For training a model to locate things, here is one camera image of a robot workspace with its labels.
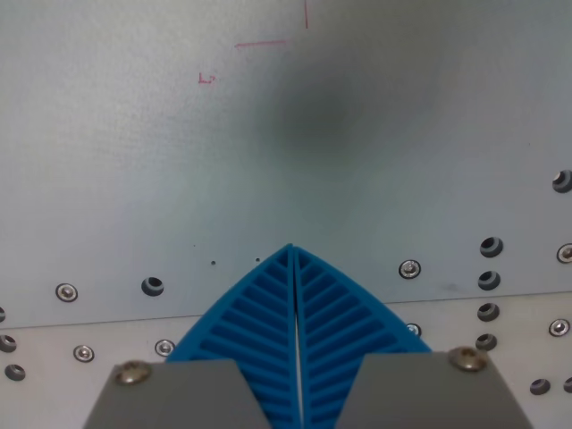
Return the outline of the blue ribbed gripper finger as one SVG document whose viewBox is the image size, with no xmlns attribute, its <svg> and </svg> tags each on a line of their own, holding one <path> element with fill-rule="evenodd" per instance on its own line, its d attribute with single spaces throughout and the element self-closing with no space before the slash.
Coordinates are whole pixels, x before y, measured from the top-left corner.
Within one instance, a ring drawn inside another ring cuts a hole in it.
<svg viewBox="0 0 572 429">
<path fill-rule="evenodd" d="M 87 428 L 299 428 L 293 247 L 246 274 L 163 363 L 110 373 Z"/>
<path fill-rule="evenodd" d="M 530 427 L 482 350 L 433 351 L 348 276 L 293 257 L 304 427 Z"/>
</svg>

